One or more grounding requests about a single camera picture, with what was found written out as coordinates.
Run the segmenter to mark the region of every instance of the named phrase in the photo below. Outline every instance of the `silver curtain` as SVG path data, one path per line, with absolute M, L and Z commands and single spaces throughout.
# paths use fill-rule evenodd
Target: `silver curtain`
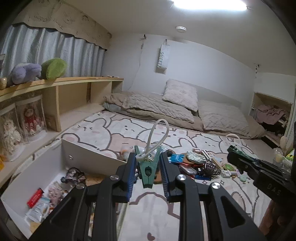
M 6 54 L 0 77 L 8 77 L 19 63 L 42 64 L 52 58 L 68 63 L 64 77 L 101 76 L 104 52 L 84 39 L 50 28 L 10 26 L 0 43 L 0 54 Z

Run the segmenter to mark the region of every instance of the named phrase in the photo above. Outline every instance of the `white tube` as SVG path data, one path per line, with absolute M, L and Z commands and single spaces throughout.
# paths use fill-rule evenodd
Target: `white tube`
M 151 149 L 149 149 L 150 141 L 151 141 L 151 137 L 152 137 L 153 131 L 155 130 L 156 125 L 157 125 L 159 122 L 161 122 L 161 121 L 164 121 L 164 122 L 165 122 L 165 125 L 166 125 L 166 128 L 167 128 L 166 133 L 164 134 L 164 136 L 160 139 L 160 141 L 159 141 L 155 146 L 153 146 Z M 153 152 L 157 147 L 159 147 L 159 146 L 165 141 L 165 139 L 166 139 L 167 136 L 168 136 L 169 130 L 170 130 L 170 126 L 169 126 L 168 122 L 167 122 L 165 119 L 159 119 L 159 120 L 157 120 L 157 121 L 154 123 L 154 125 L 153 125 L 153 127 L 151 128 L 151 131 L 150 131 L 150 133 L 149 133 L 149 137 L 148 137 L 148 141 L 147 141 L 146 150 L 143 151 L 143 152 L 141 152 L 140 154 L 136 155 L 136 159 L 137 159 L 137 161 L 141 161 L 141 160 L 144 160 L 144 159 L 146 159 L 146 161 L 149 161 L 149 158 L 148 158 L 149 154 L 150 154 L 151 152 Z

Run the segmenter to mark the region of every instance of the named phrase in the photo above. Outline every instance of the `beige valance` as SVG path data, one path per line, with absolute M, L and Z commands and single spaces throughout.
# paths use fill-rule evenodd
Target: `beige valance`
M 32 0 L 13 23 L 54 28 L 108 49 L 111 34 L 102 25 L 62 0 Z

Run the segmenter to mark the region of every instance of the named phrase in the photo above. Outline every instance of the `pink cloth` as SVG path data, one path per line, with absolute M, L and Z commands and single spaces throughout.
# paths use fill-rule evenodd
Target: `pink cloth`
M 274 125 L 285 114 L 283 109 L 277 109 L 269 105 L 261 105 L 257 109 L 256 121 L 259 123 Z

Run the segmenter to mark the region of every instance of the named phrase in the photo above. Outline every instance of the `smoke detector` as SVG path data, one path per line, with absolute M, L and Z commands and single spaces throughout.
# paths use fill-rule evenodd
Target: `smoke detector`
M 184 33 L 184 32 L 186 32 L 186 28 L 185 27 L 182 27 L 182 26 L 177 26 L 176 27 L 176 30 L 179 32 L 179 33 Z

